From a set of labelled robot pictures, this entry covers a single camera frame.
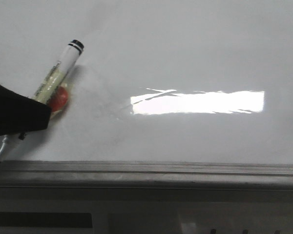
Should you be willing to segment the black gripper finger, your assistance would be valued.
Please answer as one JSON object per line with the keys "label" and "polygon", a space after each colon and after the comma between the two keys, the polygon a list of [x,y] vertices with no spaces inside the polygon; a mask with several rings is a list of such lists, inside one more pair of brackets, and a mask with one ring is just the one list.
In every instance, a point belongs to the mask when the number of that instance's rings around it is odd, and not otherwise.
{"label": "black gripper finger", "polygon": [[0,85],[0,136],[44,130],[51,108]]}

